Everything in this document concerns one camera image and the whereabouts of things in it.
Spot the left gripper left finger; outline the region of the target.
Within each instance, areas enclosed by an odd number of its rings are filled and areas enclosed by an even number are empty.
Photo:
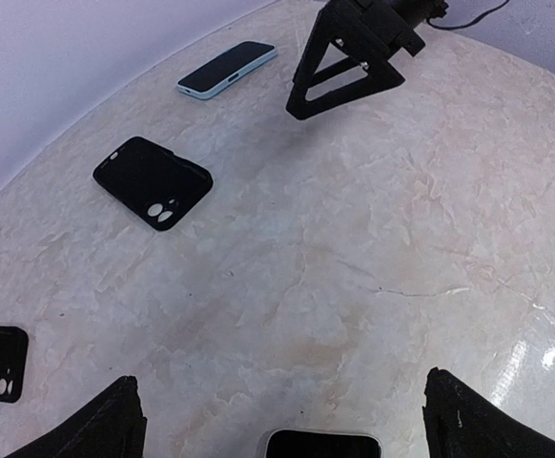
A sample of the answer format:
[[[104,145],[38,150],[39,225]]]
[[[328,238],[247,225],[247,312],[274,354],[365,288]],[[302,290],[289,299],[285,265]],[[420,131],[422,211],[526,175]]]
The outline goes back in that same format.
[[[141,457],[147,418],[134,376],[122,376],[12,457]]]

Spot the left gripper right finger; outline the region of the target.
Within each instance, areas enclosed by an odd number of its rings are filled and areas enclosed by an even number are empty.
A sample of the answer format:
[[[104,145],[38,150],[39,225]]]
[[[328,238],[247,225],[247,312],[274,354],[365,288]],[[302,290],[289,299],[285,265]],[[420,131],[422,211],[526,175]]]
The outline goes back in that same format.
[[[422,408],[431,458],[555,457],[555,441],[493,406],[449,371],[432,368]]]

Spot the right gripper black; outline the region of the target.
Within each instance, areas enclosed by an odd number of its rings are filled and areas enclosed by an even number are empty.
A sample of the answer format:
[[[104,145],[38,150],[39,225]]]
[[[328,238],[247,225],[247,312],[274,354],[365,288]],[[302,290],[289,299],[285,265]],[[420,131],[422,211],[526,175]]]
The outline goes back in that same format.
[[[446,1],[331,1],[318,13],[293,76],[286,111],[308,119],[340,105],[389,91],[405,78],[389,58],[412,57],[425,42],[415,28],[443,18]]]

